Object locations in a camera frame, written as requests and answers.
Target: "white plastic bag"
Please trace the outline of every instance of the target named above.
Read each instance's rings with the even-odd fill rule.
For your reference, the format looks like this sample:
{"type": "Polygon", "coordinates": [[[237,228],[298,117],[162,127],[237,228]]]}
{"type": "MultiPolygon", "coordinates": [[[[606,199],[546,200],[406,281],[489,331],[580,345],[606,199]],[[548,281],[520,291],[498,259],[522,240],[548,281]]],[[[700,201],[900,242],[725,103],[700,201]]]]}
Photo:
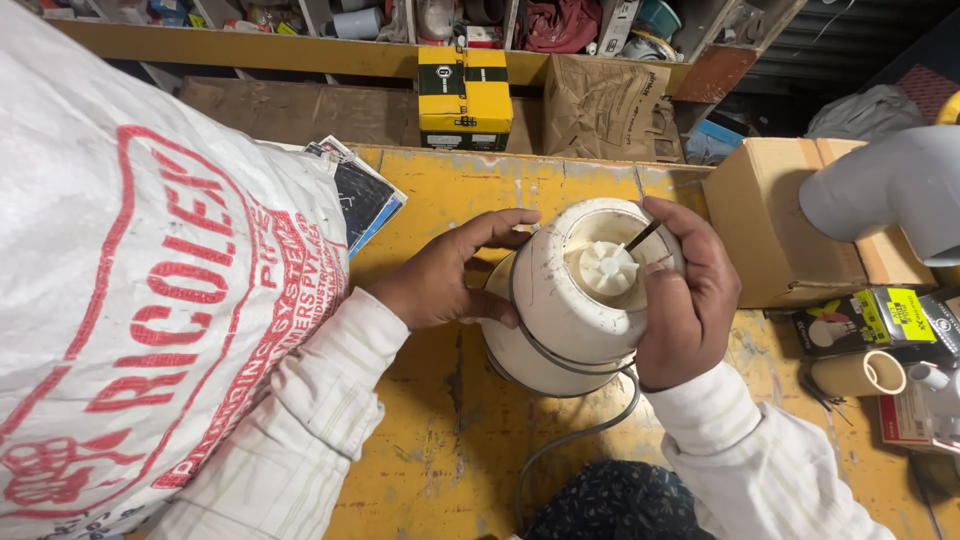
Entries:
{"type": "Polygon", "coordinates": [[[917,104],[899,88],[877,85],[824,105],[804,137],[870,141],[925,125],[917,104]]]}
{"type": "Polygon", "coordinates": [[[347,288],[327,163],[259,145],[0,2],[0,538],[169,498],[347,288]]]}

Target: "black and yellow box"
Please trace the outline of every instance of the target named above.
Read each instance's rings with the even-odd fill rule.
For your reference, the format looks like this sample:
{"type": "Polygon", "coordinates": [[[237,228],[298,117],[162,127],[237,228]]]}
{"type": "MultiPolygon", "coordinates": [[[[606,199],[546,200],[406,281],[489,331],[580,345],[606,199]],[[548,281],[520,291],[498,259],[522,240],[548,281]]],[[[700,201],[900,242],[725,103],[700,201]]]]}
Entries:
{"type": "Polygon", "coordinates": [[[503,51],[420,47],[420,145],[504,151],[514,123],[503,51]]]}
{"type": "Polygon", "coordinates": [[[793,314],[806,357],[845,355],[937,340],[912,289],[874,287],[793,314]]]}

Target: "grey cable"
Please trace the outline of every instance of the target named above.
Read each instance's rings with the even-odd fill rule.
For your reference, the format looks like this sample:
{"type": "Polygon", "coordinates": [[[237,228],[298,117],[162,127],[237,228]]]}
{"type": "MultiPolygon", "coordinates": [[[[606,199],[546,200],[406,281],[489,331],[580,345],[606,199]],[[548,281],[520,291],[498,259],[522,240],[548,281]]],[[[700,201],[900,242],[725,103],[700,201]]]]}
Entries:
{"type": "Polygon", "coordinates": [[[523,515],[520,513],[520,496],[523,493],[523,480],[526,478],[527,472],[530,469],[530,466],[533,465],[535,461],[540,459],[542,455],[546,454],[547,452],[550,452],[551,450],[557,448],[563,443],[570,442],[573,439],[583,437],[586,435],[599,433],[600,431],[603,431],[603,430],[609,430],[613,426],[616,426],[620,422],[623,422],[624,420],[626,420],[627,417],[630,416],[632,412],[634,412],[634,409],[636,409],[636,404],[640,402],[640,379],[637,378],[636,373],[631,371],[630,367],[633,365],[634,364],[631,363],[627,367],[625,367],[623,370],[620,371],[620,373],[626,375],[634,382],[634,398],[630,400],[630,404],[627,405],[627,408],[623,409],[623,412],[611,418],[611,420],[604,422],[603,424],[599,424],[597,426],[594,426],[592,428],[587,428],[585,430],[574,431],[570,435],[564,435],[563,437],[560,437],[559,439],[543,446],[542,448],[534,452],[534,454],[527,459],[527,462],[523,464],[523,468],[520,469],[520,478],[517,479],[516,481],[516,490],[514,491],[514,519],[516,520],[516,533],[518,535],[522,535],[526,532],[526,530],[523,527],[523,515]]]}

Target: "red cloth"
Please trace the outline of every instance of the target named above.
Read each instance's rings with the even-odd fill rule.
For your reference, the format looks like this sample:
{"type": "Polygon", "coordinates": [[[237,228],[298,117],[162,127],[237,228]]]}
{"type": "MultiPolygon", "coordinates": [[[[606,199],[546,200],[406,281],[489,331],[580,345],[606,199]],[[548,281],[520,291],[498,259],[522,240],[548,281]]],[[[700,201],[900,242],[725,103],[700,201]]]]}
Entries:
{"type": "Polygon", "coordinates": [[[597,39],[603,8],[599,0],[527,2],[530,34],[523,50],[576,53],[597,39]]]}

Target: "metal rod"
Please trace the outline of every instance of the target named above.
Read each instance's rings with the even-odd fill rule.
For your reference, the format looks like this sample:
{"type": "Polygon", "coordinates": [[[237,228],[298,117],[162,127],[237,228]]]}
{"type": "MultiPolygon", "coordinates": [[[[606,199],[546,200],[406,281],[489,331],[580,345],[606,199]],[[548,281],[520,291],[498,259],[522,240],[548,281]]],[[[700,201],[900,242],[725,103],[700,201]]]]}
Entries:
{"type": "Polygon", "coordinates": [[[636,246],[640,245],[640,242],[642,242],[643,240],[646,240],[647,236],[653,234],[654,231],[657,230],[657,227],[659,227],[662,224],[663,222],[660,221],[659,219],[655,219],[651,221],[650,225],[647,225],[646,227],[644,227],[643,231],[640,231],[640,234],[638,234],[633,240],[631,240],[630,243],[627,244],[626,247],[624,247],[623,249],[627,250],[627,252],[632,252],[636,246]]]}

